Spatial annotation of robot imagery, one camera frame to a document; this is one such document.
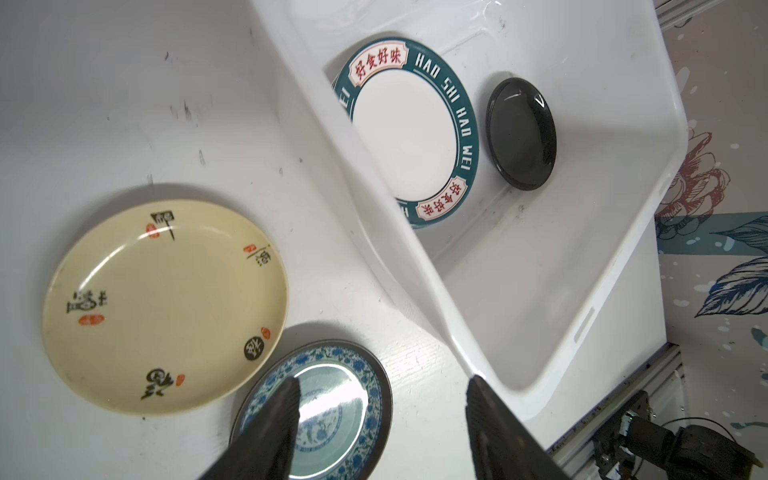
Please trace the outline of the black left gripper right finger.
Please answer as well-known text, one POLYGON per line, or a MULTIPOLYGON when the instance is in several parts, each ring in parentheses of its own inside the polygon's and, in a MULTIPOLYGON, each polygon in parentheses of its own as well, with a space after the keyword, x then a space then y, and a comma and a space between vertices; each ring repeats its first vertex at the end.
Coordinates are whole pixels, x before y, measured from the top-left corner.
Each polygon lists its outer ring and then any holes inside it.
POLYGON ((466 401, 470 449, 478 479, 567 477, 485 379, 475 375, 469 380, 466 401))

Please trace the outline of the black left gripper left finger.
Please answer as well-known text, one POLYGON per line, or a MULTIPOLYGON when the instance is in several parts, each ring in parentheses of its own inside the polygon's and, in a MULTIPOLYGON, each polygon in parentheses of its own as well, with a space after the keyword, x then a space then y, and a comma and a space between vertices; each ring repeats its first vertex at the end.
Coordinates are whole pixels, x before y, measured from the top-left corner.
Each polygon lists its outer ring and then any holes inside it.
POLYGON ((299 381, 283 381, 201 479, 288 479, 300 418, 299 381))

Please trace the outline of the teal patterned small plate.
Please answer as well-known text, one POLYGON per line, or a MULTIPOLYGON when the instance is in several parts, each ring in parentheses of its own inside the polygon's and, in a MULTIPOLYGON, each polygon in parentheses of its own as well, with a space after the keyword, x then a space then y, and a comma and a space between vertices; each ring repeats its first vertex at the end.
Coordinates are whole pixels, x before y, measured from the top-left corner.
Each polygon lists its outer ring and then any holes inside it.
POLYGON ((246 396, 233 424, 235 441, 286 379, 301 399, 292 479, 367 479, 392 421, 389 378, 363 346, 339 339, 304 345, 268 368, 246 396))

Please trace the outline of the black round plate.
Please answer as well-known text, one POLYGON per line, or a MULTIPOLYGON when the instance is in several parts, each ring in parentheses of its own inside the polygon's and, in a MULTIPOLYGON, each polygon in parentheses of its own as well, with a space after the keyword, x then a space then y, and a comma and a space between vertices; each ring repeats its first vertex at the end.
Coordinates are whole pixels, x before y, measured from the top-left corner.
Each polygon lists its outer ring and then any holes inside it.
POLYGON ((529 81, 511 77, 492 91, 485 119, 491 161, 514 188, 532 191, 549 179, 557 157, 550 107, 529 81))

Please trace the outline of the large green rimmed plate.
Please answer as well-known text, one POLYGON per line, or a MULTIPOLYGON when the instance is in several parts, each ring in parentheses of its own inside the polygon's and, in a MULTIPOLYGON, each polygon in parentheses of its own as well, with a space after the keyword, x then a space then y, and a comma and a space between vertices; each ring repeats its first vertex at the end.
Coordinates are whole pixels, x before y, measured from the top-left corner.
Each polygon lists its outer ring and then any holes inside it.
POLYGON ((346 60, 333 89, 412 227, 458 211, 476 178, 479 134, 440 55, 407 38, 374 40, 346 60))

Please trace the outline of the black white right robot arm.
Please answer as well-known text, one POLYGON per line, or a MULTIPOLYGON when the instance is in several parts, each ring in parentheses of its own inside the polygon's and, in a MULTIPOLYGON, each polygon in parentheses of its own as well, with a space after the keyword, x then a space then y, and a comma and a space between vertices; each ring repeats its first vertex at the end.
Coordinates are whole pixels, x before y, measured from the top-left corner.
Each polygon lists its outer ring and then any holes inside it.
POLYGON ((657 424, 648 394, 637 392, 592 437, 599 477, 638 479, 645 466, 653 466, 664 479, 750 479, 765 466, 734 436, 698 420, 657 424))

